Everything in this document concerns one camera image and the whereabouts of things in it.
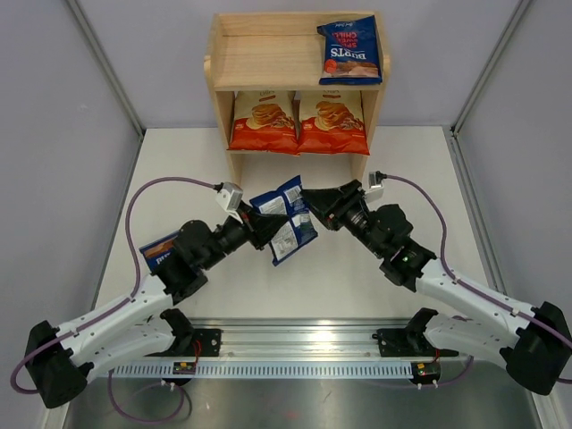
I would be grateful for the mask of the cassava chips bag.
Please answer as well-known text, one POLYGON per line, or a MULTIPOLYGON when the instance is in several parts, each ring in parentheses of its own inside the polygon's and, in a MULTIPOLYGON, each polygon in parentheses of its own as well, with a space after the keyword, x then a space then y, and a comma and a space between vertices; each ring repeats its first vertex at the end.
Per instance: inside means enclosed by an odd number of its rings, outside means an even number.
POLYGON ((296 155, 294 96, 294 91, 238 91, 229 149, 296 155))
POLYGON ((361 94, 339 90, 301 91, 298 151, 368 156, 361 94))

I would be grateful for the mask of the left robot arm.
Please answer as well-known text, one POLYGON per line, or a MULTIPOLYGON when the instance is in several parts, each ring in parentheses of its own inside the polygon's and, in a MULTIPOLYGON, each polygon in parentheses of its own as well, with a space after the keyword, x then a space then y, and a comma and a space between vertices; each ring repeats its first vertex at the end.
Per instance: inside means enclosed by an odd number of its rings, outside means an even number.
POLYGON ((200 220, 181 226, 171 253, 131 292, 69 322, 31 328, 21 367, 48 409, 77 396, 101 374, 152 354, 186 354, 194 328, 177 309, 202 288, 205 272, 245 244, 261 249, 289 221, 244 202, 214 229, 200 220))

